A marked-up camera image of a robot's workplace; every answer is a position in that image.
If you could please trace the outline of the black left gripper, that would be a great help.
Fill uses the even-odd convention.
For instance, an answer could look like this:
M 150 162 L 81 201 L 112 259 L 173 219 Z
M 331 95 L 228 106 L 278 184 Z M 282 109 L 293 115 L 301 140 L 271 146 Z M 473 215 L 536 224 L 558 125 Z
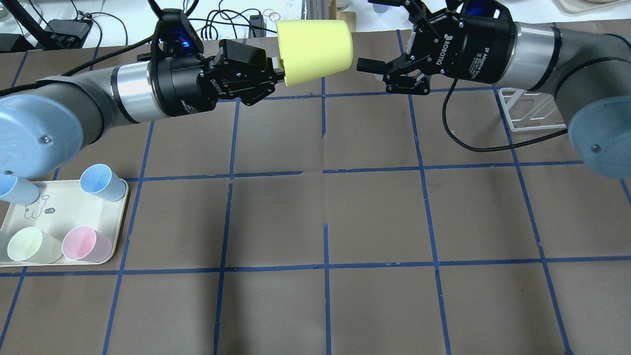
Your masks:
M 155 9 L 149 81 L 159 108 L 169 117 L 214 110 L 220 100 L 251 106 L 285 81 L 282 58 L 222 39 L 218 54 L 205 58 L 201 39 L 180 9 Z

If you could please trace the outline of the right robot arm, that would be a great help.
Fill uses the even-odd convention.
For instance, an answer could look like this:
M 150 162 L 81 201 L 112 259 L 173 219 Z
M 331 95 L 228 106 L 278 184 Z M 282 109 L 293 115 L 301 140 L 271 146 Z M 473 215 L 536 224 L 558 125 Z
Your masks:
M 449 0 L 433 13 L 421 0 L 382 0 L 412 23 L 404 54 L 360 58 L 357 70 L 382 77 L 391 94 L 427 95 L 430 77 L 496 84 L 554 97 L 572 147 L 595 173 L 631 170 L 630 40 L 514 22 L 495 0 Z

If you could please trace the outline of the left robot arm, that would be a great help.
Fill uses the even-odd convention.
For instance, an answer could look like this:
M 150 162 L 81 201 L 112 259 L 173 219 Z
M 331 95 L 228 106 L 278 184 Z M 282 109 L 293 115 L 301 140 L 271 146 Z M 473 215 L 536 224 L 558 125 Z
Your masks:
M 221 40 L 204 47 L 180 9 L 156 9 L 151 50 L 136 63 L 39 80 L 34 90 L 1 99 L 0 168 L 34 179 L 67 164 L 108 130 L 214 110 L 220 100 L 246 106 L 286 81 L 280 58 Z

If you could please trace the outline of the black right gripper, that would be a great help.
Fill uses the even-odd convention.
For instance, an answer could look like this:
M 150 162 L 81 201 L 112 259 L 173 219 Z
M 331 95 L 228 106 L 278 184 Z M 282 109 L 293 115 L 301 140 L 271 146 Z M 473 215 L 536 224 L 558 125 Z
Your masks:
M 356 70 L 383 74 L 390 94 L 426 95 L 436 74 L 486 84 L 498 83 L 512 56 L 517 27 L 496 0 L 448 0 L 435 12 L 421 0 L 369 0 L 403 7 L 412 23 L 404 54 L 383 62 L 358 58 Z

